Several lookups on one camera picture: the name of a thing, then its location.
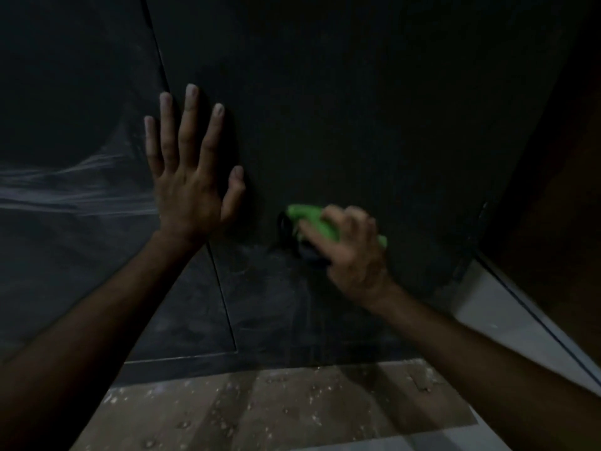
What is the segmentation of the person's left hand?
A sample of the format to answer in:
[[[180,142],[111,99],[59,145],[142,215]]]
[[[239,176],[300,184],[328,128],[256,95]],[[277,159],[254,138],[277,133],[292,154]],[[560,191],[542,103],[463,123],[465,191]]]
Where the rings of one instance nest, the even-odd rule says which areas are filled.
[[[223,177],[219,166],[225,116],[224,106],[215,104],[204,133],[199,134],[199,128],[197,131],[197,167],[182,168],[178,152],[181,117],[179,125],[176,125],[176,107],[172,94],[162,92],[159,95],[159,120],[156,122],[164,171],[151,173],[160,219],[159,232],[184,241],[196,250],[210,235],[226,226],[221,224],[221,205],[227,189],[219,191],[219,181]],[[225,176],[227,187],[231,170]]]

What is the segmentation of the person's right hand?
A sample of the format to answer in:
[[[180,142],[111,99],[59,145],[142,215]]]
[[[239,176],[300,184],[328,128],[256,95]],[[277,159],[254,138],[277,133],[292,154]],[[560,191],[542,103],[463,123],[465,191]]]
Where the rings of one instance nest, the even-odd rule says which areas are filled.
[[[330,264],[327,276],[346,298],[381,313],[402,289],[387,269],[376,220],[359,207],[336,205],[325,207],[320,218],[340,230],[340,263]]]

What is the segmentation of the green sanding block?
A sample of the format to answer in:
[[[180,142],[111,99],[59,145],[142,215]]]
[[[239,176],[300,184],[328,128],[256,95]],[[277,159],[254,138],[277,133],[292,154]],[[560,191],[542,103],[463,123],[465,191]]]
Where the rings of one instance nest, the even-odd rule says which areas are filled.
[[[280,249],[291,252],[296,258],[304,260],[312,267],[327,270],[330,262],[323,258],[316,249],[303,238],[297,227],[301,219],[321,219],[320,215],[325,207],[314,205],[290,205],[278,215],[277,229],[278,241],[273,245],[273,250]]]

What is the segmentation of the person's left forearm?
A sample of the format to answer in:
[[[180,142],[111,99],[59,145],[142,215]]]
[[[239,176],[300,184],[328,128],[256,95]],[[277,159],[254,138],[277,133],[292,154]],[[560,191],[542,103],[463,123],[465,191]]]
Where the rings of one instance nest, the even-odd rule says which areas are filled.
[[[69,451],[207,240],[161,229],[68,313],[0,364],[0,451]]]

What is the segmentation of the person's right forearm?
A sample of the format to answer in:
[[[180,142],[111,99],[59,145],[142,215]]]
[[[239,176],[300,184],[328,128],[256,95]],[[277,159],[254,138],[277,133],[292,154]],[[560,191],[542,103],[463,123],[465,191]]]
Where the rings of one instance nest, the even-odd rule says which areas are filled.
[[[601,451],[601,397],[386,284],[370,310],[513,451]]]

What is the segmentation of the clear plastic film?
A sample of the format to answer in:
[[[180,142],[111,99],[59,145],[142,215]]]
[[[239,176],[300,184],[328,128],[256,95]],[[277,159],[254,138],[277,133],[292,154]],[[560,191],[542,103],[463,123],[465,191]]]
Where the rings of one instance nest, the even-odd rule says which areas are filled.
[[[142,117],[142,111],[127,102],[108,140],[66,168],[0,163],[0,210],[77,216],[156,215]]]

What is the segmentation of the large dark board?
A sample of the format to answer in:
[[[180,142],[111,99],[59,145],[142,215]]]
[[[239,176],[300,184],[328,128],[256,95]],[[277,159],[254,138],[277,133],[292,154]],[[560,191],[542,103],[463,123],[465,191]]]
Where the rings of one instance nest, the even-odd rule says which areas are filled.
[[[247,191],[210,242],[238,356],[406,343],[275,248],[290,204],[363,208],[391,273],[449,311],[594,0],[146,0],[167,80],[228,110]]]

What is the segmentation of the brown wooden panel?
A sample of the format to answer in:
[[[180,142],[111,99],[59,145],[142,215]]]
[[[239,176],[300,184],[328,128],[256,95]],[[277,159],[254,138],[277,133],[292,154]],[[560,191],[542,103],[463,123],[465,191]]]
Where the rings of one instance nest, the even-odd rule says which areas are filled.
[[[594,0],[483,254],[601,369],[601,0]]]

